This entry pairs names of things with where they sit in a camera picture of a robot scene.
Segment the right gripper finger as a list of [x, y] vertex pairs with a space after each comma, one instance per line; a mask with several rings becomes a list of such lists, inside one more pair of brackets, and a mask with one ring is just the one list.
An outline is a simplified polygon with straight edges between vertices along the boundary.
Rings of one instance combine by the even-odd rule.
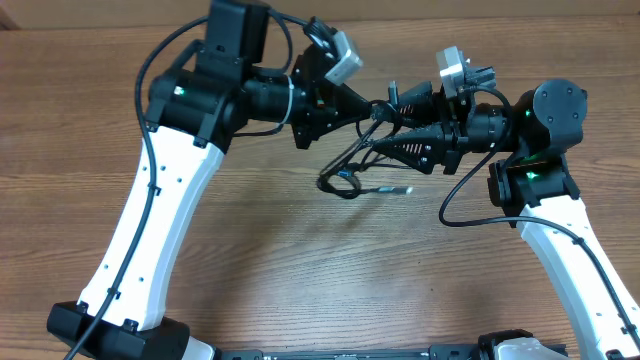
[[396, 126], [421, 128], [440, 120], [430, 81], [422, 82], [400, 94], [396, 81], [388, 87], [390, 122]]
[[428, 125], [375, 140], [372, 149], [421, 173], [431, 174], [450, 149], [450, 138], [440, 125]]

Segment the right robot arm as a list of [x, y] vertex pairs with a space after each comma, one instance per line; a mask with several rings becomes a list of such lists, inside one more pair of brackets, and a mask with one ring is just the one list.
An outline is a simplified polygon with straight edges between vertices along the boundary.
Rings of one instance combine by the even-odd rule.
[[639, 305], [603, 250], [572, 178], [566, 152], [583, 139], [585, 90], [552, 79], [510, 104], [492, 82], [464, 75], [458, 88], [389, 87], [393, 108], [406, 108], [407, 132], [374, 143], [375, 151], [424, 174], [457, 170], [462, 156], [482, 153], [481, 166], [500, 217], [452, 221], [447, 196], [442, 224], [458, 228], [507, 223], [542, 264], [573, 328], [584, 359], [636, 359]]

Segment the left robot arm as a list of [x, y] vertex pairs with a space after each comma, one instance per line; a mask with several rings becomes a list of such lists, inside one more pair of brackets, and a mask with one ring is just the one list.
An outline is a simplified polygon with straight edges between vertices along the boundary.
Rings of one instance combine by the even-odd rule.
[[298, 148], [366, 119], [347, 85], [361, 67], [355, 42], [318, 18], [302, 21], [309, 47], [279, 68], [262, 58], [270, 22], [293, 17], [262, 1], [215, 1], [190, 42], [153, 81], [138, 78], [141, 156], [108, 249], [76, 301], [55, 304], [48, 331], [69, 355], [93, 359], [214, 359], [216, 349], [166, 316], [173, 268], [197, 204], [231, 142], [251, 120], [293, 131]]

